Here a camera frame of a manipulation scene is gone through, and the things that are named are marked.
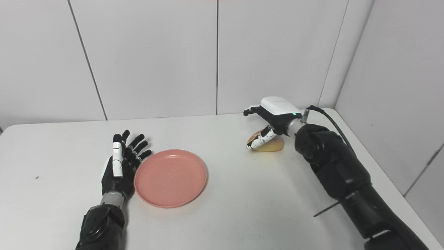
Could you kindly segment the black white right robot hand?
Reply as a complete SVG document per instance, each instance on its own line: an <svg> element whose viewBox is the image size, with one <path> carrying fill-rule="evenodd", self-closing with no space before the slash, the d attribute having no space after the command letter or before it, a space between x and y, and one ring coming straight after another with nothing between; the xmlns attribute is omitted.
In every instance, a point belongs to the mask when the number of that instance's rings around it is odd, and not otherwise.
<svg viewBox="0 0 444 250"><path fill-rule="evenodd" d="M244 116L257 114L268 125L246 144L248 149L257 149L276 136L294 136L304 125L302 112L285 98L270 96L262 98L259 105L251 105L243 111Z"/></svg>

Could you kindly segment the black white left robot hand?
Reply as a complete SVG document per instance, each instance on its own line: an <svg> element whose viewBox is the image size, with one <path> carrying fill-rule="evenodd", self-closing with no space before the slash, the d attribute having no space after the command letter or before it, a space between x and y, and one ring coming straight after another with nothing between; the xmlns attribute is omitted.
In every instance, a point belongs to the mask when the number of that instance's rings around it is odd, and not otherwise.
<svg viewBox="0 0 444 250"><path fill-rule="evenodd" d="M134 191L134 178L141 164L152 155L144 134L137 135L127 142L130 131L115 134L112 141L112 154L107 160L102 176L102 194L119 192L128 198Z"/></svg>

